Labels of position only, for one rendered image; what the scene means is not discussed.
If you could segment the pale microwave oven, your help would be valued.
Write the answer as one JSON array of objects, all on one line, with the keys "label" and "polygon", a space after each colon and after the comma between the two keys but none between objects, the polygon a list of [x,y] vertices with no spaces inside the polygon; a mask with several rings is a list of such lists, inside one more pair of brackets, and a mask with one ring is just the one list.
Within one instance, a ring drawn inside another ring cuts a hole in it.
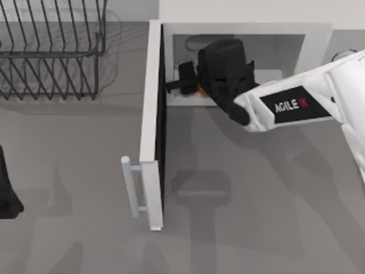
[{"label": "pale microwave oven", "polygon": [[255,61],[256,81],[279,80],[320,66],[331,34],[323,23],[165,23],[166,79],[175,79],[177,64],[195,59],[200,46],[235,35]]}]

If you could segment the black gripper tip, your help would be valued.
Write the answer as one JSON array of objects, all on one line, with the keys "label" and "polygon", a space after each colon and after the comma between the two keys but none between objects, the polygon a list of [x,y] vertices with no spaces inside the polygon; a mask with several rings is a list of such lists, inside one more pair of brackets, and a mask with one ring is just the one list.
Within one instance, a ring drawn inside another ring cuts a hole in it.
[{"label": "black gripper tip", "polygon": [[4,151],[0,145],[0,220],[16,219],[24,210],[23,203],[10,183]]}]

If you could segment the white microwave door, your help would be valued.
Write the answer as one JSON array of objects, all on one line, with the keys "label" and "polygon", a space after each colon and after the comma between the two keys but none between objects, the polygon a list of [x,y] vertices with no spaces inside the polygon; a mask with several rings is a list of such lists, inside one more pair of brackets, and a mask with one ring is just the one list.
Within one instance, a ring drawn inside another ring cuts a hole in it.
[{"label": "white microwave door", "polygon": [[139,163],[149,229],[161,231],[163,220],[164,138],[166,126],[164,28],[149,22]]}]

